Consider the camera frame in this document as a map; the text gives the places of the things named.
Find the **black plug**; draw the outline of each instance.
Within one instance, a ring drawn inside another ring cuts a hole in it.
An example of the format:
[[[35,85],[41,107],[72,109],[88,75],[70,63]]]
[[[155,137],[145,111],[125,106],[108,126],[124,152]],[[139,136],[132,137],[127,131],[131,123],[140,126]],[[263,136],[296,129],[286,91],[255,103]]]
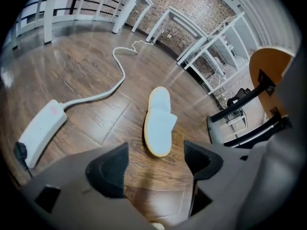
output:
[[[14,155],[17,161],[23,166],[23,168],[26,171],[28,171],[29,175],[33,177],[29,170],[29,167],[27,166],[25,162],[25,159],[27,158],[27,155],[28,155],[28,151],[27,151],[25,144],[17,141],[14,146]]]

